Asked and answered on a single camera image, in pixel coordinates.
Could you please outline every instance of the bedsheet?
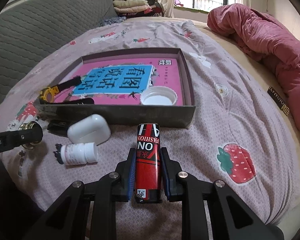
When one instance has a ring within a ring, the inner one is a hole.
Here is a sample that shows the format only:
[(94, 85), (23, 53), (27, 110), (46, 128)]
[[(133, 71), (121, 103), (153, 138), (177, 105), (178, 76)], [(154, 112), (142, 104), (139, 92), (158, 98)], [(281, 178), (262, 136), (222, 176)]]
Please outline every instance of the bedsheet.
[[(111, 39), (102, 39), (114, 33)], [(100, 37), (89, 44), (91, 38)], [(265, 223), (278, 222), (299, 194), (294, 142), (272, 99), (253, 77), (192, 22), (127, 22), (90, 30), (41, 61), (0, 105), (0, 131), (37, 120), (31, 101), (77, 57), (136, 47), (182, 48), (193, 79), (197, 109), (191, 127), (161, 128), (162, 146), (171, 159), (198, 179), (223, 179)], [(204, 55), (211, 63), (202, 64)], [(74, 180), (95, 181), (113, 171), (135, 146), (136, 127), (111, 126), (112, 137), (98, 147), (99, 163), (65, 167), (54, 157), (55, 143), (67, 138), (44, 132), (35, 151), (1, 154), (16, 185), (47, 209)], [(181, 204), (117, 205), (117, 234), (146, 239), (176, 239), (181, 233)]]
[[(146, 21), (147, 18), (138, 18), (138, 19), (128, 19), (127, 22), (130, 21)], [(156, 22), (165, 22), (165, 21), (175, 21), (175, 22), (184, 22), (185, 19), (181, 18), (155, 18), (152, 19), (152, 21)], [(215, 40), (218, 44), (220, 44), (223, 49), (225, 49), (239, 64), (241, 67), (243, 67), (250, 75), (253, 76), (253, 78), (258, 82), (258, 84), (263, 88), (264, 91), (267, 91), (268, 88), (271, 86), (273, 87), (283, 98), (283, 100), (286, 100), (285, 94), (283, 93), (283, 90), (281, 86), (279, 85), (276, 77), (262, 64), (256, 62), (252, 58), (250, 58), (248, 55), (246, 55), (238, 46), (237, 44), (229, 39), (225, 38), (221, 35), (218, 35), (217, 33), (213, 32), (206, 23), (199, 22), (199, 21), (192, 21), (194, 25), (204, 34), (211, 37), (213, 40)], [(289, 131), (292, 134), (295, 148), (298, 156), (299, 161), (299, 170), (300, 170), (300, 131), (296, 128), (293, 117), (291, 115), (286, 116), (282, 111), (279, 111), (281, 116), (283, 117), (287, 127), (289, 128)], [(296, 199), (293, 206), (296, 206), (300, 203), (300, 195)]]

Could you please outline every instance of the red cylindrical container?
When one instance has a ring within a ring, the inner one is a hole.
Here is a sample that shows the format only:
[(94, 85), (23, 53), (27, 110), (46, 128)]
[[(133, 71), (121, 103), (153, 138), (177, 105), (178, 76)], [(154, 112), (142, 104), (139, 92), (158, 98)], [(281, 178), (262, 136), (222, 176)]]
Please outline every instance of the red cylindrical container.
[(161, 166), (159, 125), (138, 126), (136, 158), (136, 201), (161, 203)]

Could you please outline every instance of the white bottle cap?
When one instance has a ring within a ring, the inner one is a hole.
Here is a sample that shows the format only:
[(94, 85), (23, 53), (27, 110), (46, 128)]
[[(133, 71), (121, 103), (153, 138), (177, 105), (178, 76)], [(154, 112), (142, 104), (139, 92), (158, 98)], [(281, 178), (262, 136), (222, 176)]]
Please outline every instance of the white bottle cap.
[(140, 102), (142, 105), (174, 106), (177, 99), (177, 93), (171, 88), (164, 86), (150, 87), (140, 95)]
[(95, 163), (98, 161), (98, 148), (95, 143), (86, 143), (84, 145), (84, 153), (88, 163)]

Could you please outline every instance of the pink blanket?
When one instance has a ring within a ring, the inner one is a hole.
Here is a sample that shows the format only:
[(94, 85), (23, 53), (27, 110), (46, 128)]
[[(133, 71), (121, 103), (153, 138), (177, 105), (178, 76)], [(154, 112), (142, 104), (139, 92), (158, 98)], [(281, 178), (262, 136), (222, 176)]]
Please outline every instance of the pink blanket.
[(208, 26), (235, 40), (243, 52), (276, 75), (300, 130), (300, 41), (272, 16), (242, 4), (213, 9)]

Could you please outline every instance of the white pill bottle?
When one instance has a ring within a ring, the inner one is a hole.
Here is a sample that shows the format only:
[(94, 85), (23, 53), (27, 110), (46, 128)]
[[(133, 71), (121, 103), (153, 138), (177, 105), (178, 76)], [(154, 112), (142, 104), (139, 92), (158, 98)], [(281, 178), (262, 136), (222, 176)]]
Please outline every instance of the white pill bottle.
[(95, 143), (63, 145), (60, 153), (65, 165), (79, 165), (98, 161), (98, 149)]

